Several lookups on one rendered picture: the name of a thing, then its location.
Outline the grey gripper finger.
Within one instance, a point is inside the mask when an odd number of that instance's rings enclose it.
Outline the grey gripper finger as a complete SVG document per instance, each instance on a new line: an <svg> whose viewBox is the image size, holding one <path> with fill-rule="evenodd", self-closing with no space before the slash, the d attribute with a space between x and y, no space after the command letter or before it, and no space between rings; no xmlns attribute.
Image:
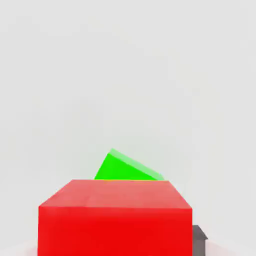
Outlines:
<svg viewBox="0 0 256 256"><path fill-rule="evenodd" d="M208 239L199 225L192 226L192 256L232 256L232 252Z"/></svg>

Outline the small red cube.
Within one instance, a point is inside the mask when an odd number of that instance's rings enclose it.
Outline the small red cube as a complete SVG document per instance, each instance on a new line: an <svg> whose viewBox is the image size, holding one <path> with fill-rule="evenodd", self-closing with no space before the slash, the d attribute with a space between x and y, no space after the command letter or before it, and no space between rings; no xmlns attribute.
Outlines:
<svg viewBox="0 0 256 256"><path fill-rule="evenodd" d="M193 210L166 180L72 180L38 208L37 256L192 256Z"/></svg>

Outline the small green cube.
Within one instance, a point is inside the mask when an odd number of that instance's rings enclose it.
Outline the small green cube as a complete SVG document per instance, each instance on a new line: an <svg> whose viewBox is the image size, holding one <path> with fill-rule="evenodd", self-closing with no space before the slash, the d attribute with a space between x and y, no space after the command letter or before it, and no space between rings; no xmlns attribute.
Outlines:
<svg viewBox="0 0 256 256"><path fill-rule="evenodd" d="M165 178L160 173L112 148L94 179L163 181Z"/></svg>

